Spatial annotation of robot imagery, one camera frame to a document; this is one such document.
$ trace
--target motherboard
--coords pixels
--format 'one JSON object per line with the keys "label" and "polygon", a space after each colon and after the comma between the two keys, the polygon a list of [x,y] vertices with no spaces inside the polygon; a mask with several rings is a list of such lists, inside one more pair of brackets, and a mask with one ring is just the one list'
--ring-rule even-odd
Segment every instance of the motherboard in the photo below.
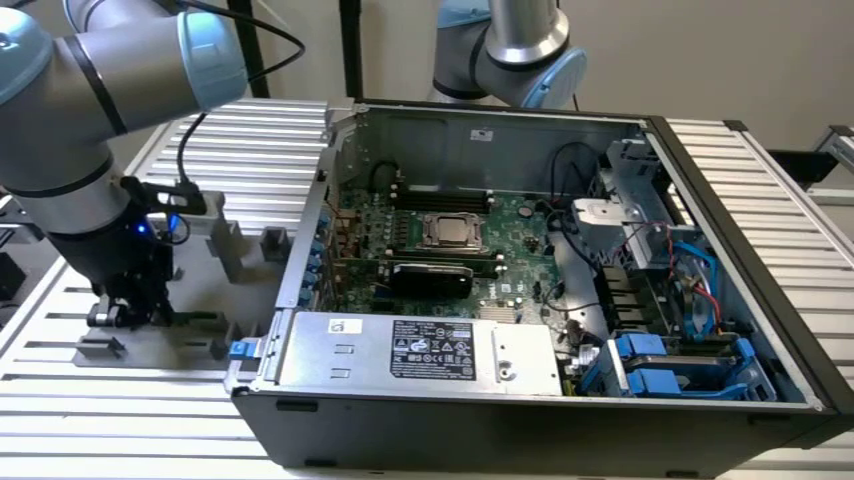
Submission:
{"label": "motherboard", "polygon": [[[491,192],[395,197],[341,192],[339,311],[539,322],[540,297],[559,273],[548,210],[536,199]],[[443,274],[450,281],[424,290],[423,279]]]}

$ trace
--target sticker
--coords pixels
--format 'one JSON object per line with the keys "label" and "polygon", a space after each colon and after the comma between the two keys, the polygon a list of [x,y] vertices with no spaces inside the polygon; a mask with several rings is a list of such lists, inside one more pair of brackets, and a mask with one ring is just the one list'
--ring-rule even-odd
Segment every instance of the sticker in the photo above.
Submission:
{"label": "sticker", "polygon": [[395,320],[391,374],[396,378],[476,380],[471,324]]}
{"label": "sticker", "polygon": [[361,319],[329,318],[329,333],[359,335],[361,333]]}
{"label": "sticker", "polygon": [[475,142],[491,142],[495,132],[492,130],[472,130],[468,137]]}

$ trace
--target warning label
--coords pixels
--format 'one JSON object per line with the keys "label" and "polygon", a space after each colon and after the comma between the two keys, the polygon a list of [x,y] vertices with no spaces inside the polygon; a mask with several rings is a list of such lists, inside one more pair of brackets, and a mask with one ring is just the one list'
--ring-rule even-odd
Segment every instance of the warning label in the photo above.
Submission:
{"label": "warning label", "polygon": [[476,380],[471,324],[395,320],[391,374],[398,378]]}

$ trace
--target black pole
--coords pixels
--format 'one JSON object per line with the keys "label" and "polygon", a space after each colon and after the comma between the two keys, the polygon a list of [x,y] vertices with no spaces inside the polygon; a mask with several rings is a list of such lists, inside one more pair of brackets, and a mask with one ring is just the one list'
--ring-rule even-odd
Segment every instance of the black pole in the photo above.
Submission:
{"label": "black pole", "polygon": [[[228,10],[252,15],[252,0],[228,0]],[[240,40],[240,50],[245,59],[245,68],[249,75],[264,70],[264,57],[261,56],[261,45],[257,42],[257,31],[253,25],[245,22],[235,22],[237,29],[237,39]],[[267,77],[261,77],[249,85],[255,98],[269,98],[269,84]]]}
{"label": "black pole", "polygon": [[347,96],[361,98],[361,0],[337,0],[337,11],[341,21]]}

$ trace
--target blue cable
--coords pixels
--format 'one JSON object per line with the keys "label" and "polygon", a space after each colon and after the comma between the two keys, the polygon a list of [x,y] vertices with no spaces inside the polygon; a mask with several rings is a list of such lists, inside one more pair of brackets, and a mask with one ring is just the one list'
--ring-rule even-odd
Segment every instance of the blue cable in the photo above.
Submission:
{"label": "blue cable", "polygon": [[[718,260],[708,255],[706,252],[703,252],[699,248],[696,248],[694,245],[691,245],[690,243],[684,243],[684,242],[675,242],[672,244],[674,248],[678,248],[680,250],[684,250],[687,253],[690,253],[691,255],[694,255],[695,257],[700,258],[702,260],[706,261],[706,263],[708,263],[708,270],[711,272],[711,279],[708,281],[708,289],[711,290],[708,292],[708,294],[716,299],[718,298]],[[714,308],[711,309],[711,312],[708,313],[708,321],[706,322],[706,325],[703,326],[703,336],[708,335],[708,333],[711,333],[711,328],[715,324],[715,311]]]}

